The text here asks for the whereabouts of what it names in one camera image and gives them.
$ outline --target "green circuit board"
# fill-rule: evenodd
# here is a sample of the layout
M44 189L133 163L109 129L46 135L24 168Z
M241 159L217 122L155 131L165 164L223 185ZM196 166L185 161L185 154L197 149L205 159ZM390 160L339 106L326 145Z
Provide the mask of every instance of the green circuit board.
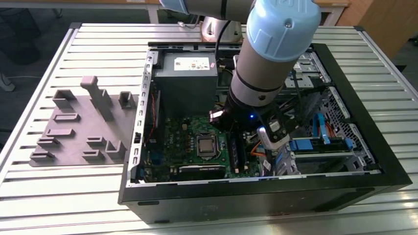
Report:
M255 177L259 175L256 161L248 162L247 170L235 173L229 165L228 138L209 124L208 117L167 118L164 129L164 165L189 165L189 164L216 164L225 166L225 178ZM197 138L211 136L215 138L216 155L212 158L203 158L197 152ZM157 181L167 181L167 174L157 173Z

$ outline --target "black case frame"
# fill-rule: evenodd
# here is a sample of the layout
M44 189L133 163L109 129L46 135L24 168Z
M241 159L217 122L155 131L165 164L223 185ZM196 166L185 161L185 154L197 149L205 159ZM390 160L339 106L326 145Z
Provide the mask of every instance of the black case frame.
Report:
M213 43L149 43L149 46L180 52L183 46L192 46L188 51L195 51L201 46L213 48ZM220 48L239 46L221 44ZM335 211L412 183L327 46L311 44L310 50L320 59L382 174L127 188L125 159L119 204L127 205L145 223Z

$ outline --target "light blue robot joint cap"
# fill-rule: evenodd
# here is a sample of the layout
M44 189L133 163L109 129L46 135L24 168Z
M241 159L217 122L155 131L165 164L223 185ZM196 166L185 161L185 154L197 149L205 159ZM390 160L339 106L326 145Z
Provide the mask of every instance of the light blue robot joint cap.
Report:
M159 0L159 2L168 10L177 11L188 15L184 0Z
M308 48L320 22L312 0L256 0L247 21L247 37L267 60L288 62Z

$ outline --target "wooden desk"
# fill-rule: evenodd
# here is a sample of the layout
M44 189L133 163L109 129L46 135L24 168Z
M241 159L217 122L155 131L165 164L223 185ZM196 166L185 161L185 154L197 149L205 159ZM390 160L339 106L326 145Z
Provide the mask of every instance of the wooden desk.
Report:
M348 0L315 0L320 11L328 13L326 26L334 26ZM151 24L157 24L156 11L163 9L159 0L0 0L0 7L16 8L89 8L89 9L145 9Z

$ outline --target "aluminum slotted table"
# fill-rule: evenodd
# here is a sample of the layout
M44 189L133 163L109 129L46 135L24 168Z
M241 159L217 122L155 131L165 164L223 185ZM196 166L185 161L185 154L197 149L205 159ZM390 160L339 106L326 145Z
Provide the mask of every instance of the aluminum slotted table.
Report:
M57 89L87 94L95 75L109 94L139 94L148 41L197 42L199 28L176 24L83 24L70 28L0 154L0 235L84 234L387 234L418 231L418 93L370 37L352 27L320 27L326 43L370 111L412 185L338 212L147 225L117 204L121 165L28 165Z

